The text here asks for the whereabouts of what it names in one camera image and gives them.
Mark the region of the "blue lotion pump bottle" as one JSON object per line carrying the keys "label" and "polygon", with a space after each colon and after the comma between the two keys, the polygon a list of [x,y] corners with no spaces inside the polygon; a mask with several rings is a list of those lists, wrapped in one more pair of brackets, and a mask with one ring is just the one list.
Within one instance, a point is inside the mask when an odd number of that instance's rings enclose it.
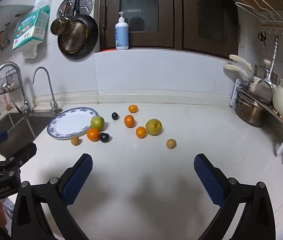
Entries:
{"label": "blue lotion pump bottle", "polygon": [[124,13],[119,12],[119,20],[115,25],[116,50],[129,48],[129,25],[125,22]]}

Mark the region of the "steel cooking pot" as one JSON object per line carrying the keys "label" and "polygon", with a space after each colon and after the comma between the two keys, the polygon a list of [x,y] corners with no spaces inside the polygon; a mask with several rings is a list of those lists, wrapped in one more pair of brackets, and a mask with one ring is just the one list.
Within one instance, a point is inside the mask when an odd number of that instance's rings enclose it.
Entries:
{"label": "steel cooking pot", "polygon": [[237,95],[235,112],[240,119],[251,126],[260,128],[266,123],[267,111],[242,92]]}

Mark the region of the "round metal steamer rack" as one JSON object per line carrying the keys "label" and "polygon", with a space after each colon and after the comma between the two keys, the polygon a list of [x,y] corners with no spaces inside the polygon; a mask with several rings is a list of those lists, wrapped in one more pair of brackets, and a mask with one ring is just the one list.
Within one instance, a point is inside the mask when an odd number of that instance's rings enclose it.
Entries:
{"label": "round metal steamer rack", "polygon": [[[93,0],[79,0],[79,14],[90,15],[93,9]],[[72,18],[74,16],[75,0],[64,0],[56,13],[56,17]]]}

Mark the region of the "black frying pan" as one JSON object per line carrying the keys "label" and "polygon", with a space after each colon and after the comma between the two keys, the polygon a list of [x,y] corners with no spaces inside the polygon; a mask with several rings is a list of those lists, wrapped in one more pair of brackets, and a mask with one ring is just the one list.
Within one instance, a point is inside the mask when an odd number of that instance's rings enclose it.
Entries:
{"label": "black frying pan", "polygon": [[65,29],[58,35],[58,47],[66,58],[81,60],[88,56],[97,44],[99,29],[94,18],[77,15],[68,20]]}

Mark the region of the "black scissors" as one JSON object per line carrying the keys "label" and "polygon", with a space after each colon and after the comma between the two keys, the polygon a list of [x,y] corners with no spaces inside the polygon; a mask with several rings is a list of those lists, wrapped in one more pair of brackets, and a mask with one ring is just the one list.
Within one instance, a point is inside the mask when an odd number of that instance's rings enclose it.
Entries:
{"label": "black scissors", "polygon": [[266,33],[263,30],[261,30],[258,33],[257,37],[258,37],[259,41],[262,43],[261,48],[266,50],[267,49],[267,45],[266,45],[267,35],[266,35]]}

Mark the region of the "small orange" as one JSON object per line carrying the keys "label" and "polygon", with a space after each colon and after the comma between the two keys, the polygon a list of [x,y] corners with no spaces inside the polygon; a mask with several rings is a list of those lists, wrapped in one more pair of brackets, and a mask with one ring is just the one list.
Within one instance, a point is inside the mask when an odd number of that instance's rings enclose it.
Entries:
{"label": "small orange", "polygon": [[146,128],[140,126],[136,129],[136,136],[140,139],[145,138],[147,135]]}
{"label": "small orange", "polygon": [[130,105],[129,106],[129,112],[130,113],[137,113],[138,111],[138,106],[137,105]]}

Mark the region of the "brown longan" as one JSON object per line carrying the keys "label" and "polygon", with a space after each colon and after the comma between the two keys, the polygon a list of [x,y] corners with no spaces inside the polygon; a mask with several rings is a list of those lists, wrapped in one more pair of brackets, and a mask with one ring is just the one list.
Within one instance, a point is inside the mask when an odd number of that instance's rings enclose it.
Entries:
{"label": "brown longan", "polygon": [[166,142],[166,146],[167,146],[167,148],[169,148],[169,149],[173,149],[173,148],[175,148],[175,147],[177,146],[177,142],[176,142],[176,140],[174,140],[174,139],[169,139],[169,140],[167,140],[167,142]]}
{"label": "brown longan", "polygon": [[80,144],[80,138],[79,138],[79,137],[73,137],[73,138],[71,139],[71,143],[72,143],[72,145],[74,145],[74,146],[78,146],[78,145]]}

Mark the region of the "stainless steel sink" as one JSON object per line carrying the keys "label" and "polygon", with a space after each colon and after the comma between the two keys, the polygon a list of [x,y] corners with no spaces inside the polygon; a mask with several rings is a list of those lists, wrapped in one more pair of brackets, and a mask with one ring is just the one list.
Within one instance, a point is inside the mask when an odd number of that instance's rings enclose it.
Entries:
{"label": "stainless steel sink", "polygon": [[9,158],[33,142],[55,118],[50,112],[35,112],[28,116],[9,113],[0,120],[0,132],[7,131],[8,139],[0,144],[0,155]]}

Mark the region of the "yellow green pear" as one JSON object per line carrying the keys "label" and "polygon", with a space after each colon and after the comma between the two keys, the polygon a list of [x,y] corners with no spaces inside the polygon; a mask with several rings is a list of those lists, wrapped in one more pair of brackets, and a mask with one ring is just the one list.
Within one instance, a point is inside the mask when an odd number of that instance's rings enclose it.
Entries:
{"label": "yellow green pear", "polygon": [[146,130],[150,135],[160,135],[162,132],[162,124],[158,119],[151,119],[146,123]]}

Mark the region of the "brass ladle cup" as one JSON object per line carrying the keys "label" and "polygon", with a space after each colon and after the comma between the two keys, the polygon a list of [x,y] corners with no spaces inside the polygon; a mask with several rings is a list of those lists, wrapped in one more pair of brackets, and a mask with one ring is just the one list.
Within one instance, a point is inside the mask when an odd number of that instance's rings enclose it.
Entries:
{"label": "brass ladle cup", "polygon": [[60,17],[52,22],[50,26],[50,32],[55,36],[63,35],[67,33],[70,26],[71,21],[68,18]]}

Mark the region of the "large orange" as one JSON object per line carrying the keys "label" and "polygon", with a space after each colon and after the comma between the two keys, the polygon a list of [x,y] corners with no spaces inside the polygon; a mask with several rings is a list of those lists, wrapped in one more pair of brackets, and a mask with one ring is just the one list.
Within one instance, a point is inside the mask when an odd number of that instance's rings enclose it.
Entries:
{"label": "large orange", "polygon": [[87,130],[86,136],[90,141],[98,141],[100,136],[100,131],[96,128],[90,128]]}

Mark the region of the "dark wooden window frame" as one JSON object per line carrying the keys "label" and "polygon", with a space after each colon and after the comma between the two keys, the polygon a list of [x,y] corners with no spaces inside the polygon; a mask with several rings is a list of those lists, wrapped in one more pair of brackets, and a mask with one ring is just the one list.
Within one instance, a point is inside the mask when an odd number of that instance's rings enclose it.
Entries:
{"label": "dark wooden window frame", "polygon": [[237,54],[239,23],[231,0],[100,0],[100,49],[116,47],[123,13],[131,48],[194,51],[227,58]]}

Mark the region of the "large chrome pull faucet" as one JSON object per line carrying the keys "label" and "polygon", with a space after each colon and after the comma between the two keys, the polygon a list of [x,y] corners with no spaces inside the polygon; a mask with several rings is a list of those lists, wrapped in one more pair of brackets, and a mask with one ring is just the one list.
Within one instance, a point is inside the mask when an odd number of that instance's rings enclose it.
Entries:
{"label": "large chrome pull faucet", "polygon": [[24,90],[22,74],[19,66],[11,61],[5,62],[2,65],[0,65],[0,73],[2,70],[8,67],[10,67],[8,74],[0,79],[0,94],[1,95],[7,94],[17,89],[21,89],[23,96],[23,106],[18,107],[16,103],[13,104],[20,114],[25,114],[25,113],[27,113],[28,115],[33,114],[34,110]]}

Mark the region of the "dark plum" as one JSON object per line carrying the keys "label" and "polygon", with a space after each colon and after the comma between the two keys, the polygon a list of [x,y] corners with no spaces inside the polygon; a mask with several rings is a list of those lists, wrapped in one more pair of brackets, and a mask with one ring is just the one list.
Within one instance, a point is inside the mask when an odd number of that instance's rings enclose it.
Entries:
{"label": "dark plum", "polygon": [[113,119],[113,120],[118,120],[118,118],[119,118],[118,113],[113,112],[113,113],[112,113],[112,119]]}
{"label": "dark plum", "polygon": [[110,140],[110,135],[109,135],[108,133],[102,132],[102,133],[100,133],[100,135],[99,135],[99,140],[100,140],[101,142],[103,142],[103,143],[107,143],[107,142],[109,142],[109,140]]}

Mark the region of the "green apple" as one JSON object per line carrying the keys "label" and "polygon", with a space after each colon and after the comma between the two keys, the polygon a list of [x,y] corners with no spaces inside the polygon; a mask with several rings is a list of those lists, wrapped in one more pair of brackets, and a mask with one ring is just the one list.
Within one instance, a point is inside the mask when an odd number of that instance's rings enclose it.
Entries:
{"label": "green apple", "polygon": [[97,129],[98,131],[103,131],[105,125],[105,120],[102,116],[94,116],[91,120],[91,127]]}

